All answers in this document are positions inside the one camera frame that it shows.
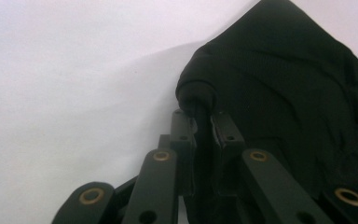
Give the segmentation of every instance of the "folded fabric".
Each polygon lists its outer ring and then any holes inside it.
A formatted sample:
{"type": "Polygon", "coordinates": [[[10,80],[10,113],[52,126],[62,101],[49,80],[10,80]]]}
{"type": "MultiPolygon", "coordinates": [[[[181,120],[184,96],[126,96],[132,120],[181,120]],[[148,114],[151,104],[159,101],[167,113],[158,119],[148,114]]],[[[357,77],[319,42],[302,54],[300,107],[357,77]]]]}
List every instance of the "folded fabric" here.
{"type": "Polygon", "coordinates": [[[259,2],[199,48],[176,96],[190,116],[193,104],[227,111],[247,147],[274,154],[315,199],[358,189],[358,59],[290,1],[259,2]]]}

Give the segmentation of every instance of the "black cloth cover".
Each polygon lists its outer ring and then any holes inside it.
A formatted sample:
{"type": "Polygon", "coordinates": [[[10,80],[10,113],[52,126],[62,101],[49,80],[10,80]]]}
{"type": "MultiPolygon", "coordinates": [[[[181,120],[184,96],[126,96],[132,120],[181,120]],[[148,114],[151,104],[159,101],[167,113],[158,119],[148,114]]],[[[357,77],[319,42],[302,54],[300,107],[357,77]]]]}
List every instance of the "black cloth cover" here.
{"type": "MultiPolygon", "coordinates": [[[[190,116],[194,105],[227,111],[247,147],[274,154],[315,199],[335,185],[358,189],[358,59],[290,1],[259,2],[199,48],[176,96],[190,116]]],[[[190,223],[238,222],[227,219],[232,204],[205,205],[203,160],[190,223]]]]}

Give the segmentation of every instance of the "white backdrop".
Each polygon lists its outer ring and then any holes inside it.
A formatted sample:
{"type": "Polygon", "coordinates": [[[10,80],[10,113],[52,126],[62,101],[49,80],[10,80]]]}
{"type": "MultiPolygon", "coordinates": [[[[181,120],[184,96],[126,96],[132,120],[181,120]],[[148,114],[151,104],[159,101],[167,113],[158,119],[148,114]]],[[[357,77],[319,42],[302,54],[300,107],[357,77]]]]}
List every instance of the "white backdrop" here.
{"type": "MultiPolygon", "coordinates": [[[[294,2],[358,56],[358,1],[294,2]]],[[[0,224],[50,223],[81,185],[137,175],[192,53],[255,3],[0,0],[0,224]]]]}

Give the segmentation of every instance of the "black fabric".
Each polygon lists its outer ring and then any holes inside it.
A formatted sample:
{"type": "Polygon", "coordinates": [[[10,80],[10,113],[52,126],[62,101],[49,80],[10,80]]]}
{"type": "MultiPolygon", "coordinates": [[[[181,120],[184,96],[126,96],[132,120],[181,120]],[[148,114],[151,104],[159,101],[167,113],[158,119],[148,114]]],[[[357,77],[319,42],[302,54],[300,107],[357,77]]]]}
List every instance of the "black fabric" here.
{"type": "Polygon", "coordinates": [[[312,197],[358,189],[358,59],[290,1],[259,2],[198,49],[176,96],[190,116],[195,102],[227,111],[247,146],[279,154],[312,197]]]}

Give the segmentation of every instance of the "brass grommet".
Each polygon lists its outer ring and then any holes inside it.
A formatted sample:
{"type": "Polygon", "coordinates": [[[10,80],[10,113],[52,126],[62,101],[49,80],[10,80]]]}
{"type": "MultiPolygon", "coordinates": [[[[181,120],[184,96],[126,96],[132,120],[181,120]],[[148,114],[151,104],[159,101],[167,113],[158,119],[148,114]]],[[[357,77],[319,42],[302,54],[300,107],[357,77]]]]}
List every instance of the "brass grommet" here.
{"type": "Polygon", "coordinates": [[[342,202],[358,207],[358,193],[355,191],[351,189],[338,188],[334,191],[334,193],[342,202]]]}
{"type": "Polygon", "coordinates": [[[253,151],[253,152],[251,152],[251,158],[254,161],[266,161],[267,154],[262,151],[253,151]]]}
{"type": "Polygon", "coordinates": [[[103,195],[104,195],[103,189],[99,189],[99,188],[87,189],[82,194],[80,194],[79,201],[85,205],[89,205],[100,201],[103,198],[103,195]],[[93,199],[88,199],[87,195],[90,193],[96,193],[96,197],[93,199]]]}
{"type": "Polygon", "coordinates": [[[165,152],[165,151],[156,152],[153,155],[153,159],[155,161],[167,161],[170,159],[170,153],[165,152]]]}

